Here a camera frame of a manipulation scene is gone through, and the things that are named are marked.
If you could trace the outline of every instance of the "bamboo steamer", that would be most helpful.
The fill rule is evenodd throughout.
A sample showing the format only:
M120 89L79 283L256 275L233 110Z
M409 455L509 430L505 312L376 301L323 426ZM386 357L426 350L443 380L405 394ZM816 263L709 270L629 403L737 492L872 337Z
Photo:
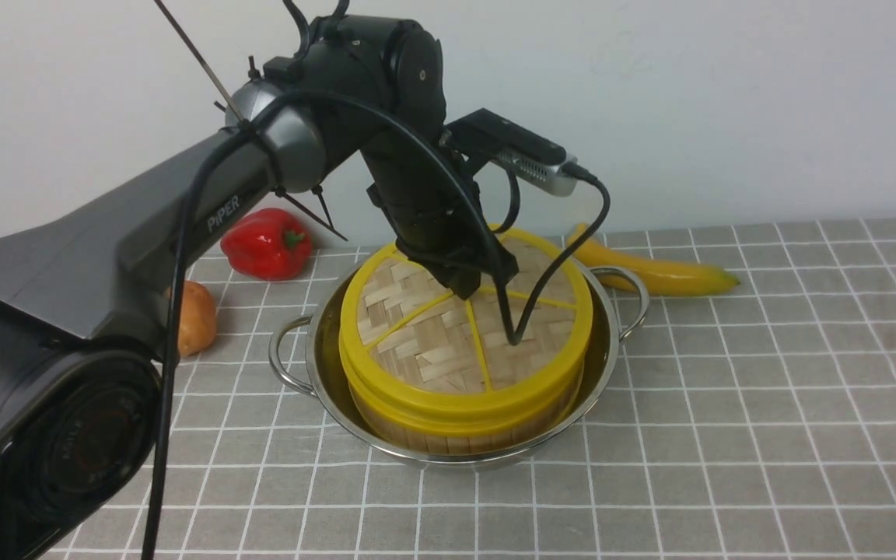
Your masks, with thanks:
M500 240L520 270L508 284L516 323L559 249L519 230ZM592 323L590 288L565 262L511 346L488 277L463 301L389 244L348 284L338 351L355 406L377 436L423 453L487 453L569 414Z

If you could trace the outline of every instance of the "pot handle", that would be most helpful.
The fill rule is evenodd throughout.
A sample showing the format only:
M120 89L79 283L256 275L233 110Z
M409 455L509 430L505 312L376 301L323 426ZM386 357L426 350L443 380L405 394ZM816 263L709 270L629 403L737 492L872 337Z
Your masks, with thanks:
M285 385L289 389L296 391L296 393L305 394L307 397L317 397L317 392L313 390L313 386L309 383L305 382L305 380L298 380L292 376L291 373L287 369L282 362L282 357L278 355L278 345L282 343L282 338L285 334L298 329L298 327L305 327L310 323L310 316L303 315L298 317L292 321L289 321L287 324L283 325L281 329L278 329L274 334L271 335L271 340L269 341L268 347L268 361L271 364L271 371L275 372L275 376L277 376L278 380L281 380L282 385Z
M618 340L623 341L632 336L635 329L645 322L645 316L648 314L650 297L645 283L642 282L636 273L619 266L594 266L590 269L590 272L593 272L594 276L619 276L634 286L638 293L638 314L630 325L621 329L621 332L618 333Z

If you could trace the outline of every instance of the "potato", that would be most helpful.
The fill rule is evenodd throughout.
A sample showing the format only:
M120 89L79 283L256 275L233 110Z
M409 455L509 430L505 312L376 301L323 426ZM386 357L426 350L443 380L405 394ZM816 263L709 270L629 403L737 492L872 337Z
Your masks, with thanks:
M216 301L205 286L187 280L178 325L178 353L182 358L209 348L216 340Z

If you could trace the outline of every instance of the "white wall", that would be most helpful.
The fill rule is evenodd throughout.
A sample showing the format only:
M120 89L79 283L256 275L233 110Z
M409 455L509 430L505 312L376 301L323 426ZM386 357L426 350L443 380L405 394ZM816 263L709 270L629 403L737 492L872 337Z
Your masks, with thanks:
M281 0L167 4L228 88L247 54L295 50ZM299 4L312 16L334 0ZM612 189L607 230L896 214L896 0L355 0L352 11L416 18L443 41L449 117L490 107L576 153ZM216 97L149 0L0 0L0 235L204 138L221 124ZM488 216L502 217L502 171L480 180ZM367 184L359 159L326 182L355 244L390 238ZM532 190L521 226L561 233L593 217L590 189L563 201Z

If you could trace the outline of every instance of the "pepper stem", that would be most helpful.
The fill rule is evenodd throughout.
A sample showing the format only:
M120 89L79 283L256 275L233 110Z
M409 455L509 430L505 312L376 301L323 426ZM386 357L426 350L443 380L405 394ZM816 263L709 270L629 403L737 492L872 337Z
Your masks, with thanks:
M285 247L289 249L295 248L296 245L299 245L299 242L303 241L303 238L305 237L305 233L295 233L295 231L287 229L284 233Z

